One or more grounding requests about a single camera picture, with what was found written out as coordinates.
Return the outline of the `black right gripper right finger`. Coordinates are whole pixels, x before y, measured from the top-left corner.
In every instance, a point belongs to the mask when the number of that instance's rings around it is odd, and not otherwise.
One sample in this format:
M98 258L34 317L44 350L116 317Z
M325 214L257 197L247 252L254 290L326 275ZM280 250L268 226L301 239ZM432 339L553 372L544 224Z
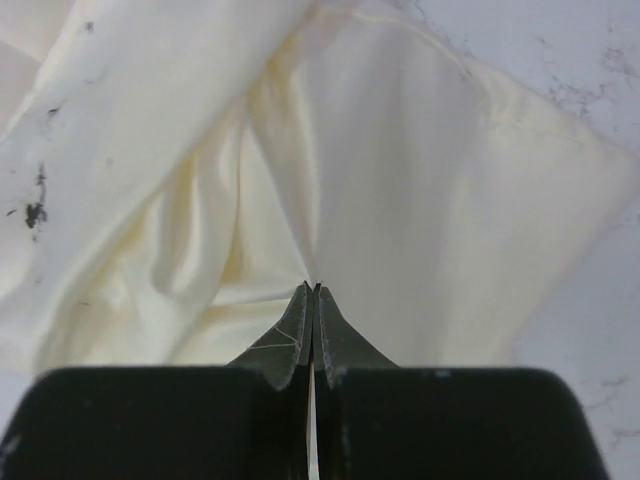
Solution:
M323 479L605 479L571 389L535 368L401 367L314 292Z

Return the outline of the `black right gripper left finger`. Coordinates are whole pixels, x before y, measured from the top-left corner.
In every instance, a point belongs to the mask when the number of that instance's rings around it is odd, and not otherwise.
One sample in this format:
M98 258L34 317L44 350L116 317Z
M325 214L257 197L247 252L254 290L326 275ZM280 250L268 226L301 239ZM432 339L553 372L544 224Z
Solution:
M1 442L5 479L304 479L311 289L226 365L60 368Z

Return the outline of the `cream satin pillowcase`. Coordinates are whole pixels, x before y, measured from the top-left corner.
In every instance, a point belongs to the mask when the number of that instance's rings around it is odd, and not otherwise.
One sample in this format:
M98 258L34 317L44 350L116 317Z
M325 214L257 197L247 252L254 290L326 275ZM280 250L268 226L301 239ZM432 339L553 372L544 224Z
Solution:
M639 159L373 1L5 1L1 366L231 360L302 283L501 362Z

